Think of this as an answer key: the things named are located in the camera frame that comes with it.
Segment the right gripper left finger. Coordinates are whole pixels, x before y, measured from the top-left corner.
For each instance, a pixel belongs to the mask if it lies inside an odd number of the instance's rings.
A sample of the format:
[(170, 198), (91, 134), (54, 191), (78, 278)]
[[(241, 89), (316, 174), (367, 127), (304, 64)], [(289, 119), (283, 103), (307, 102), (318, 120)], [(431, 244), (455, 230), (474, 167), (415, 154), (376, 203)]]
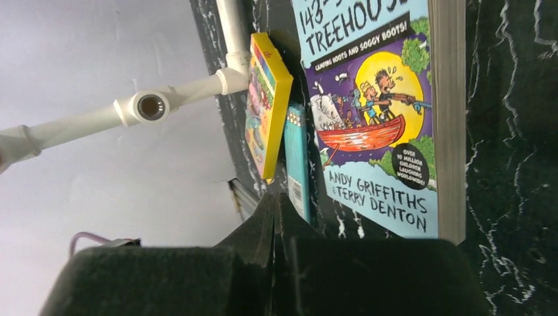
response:
[(42, 315), (265, 315), (274, 200), (211, 248), (96, 247), (68, 261)]

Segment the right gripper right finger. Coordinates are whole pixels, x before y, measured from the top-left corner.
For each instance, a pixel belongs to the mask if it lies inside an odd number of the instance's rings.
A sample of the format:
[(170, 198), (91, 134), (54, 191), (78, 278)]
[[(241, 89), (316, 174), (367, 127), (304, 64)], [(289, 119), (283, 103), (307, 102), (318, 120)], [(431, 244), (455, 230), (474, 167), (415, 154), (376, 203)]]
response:
[(329, 239), (275, 197), (279, 315), (489, 315), (466, 257), (438, 239)]

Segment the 143-storey treehouse book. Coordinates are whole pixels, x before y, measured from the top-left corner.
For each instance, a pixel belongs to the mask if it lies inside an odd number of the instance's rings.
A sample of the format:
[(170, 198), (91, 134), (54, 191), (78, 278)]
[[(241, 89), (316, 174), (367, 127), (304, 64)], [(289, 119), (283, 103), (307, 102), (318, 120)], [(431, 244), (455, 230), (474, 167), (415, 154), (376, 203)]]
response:
[(326, 193), (404, 238), (466, 238), (464, 1), (294, 1)]

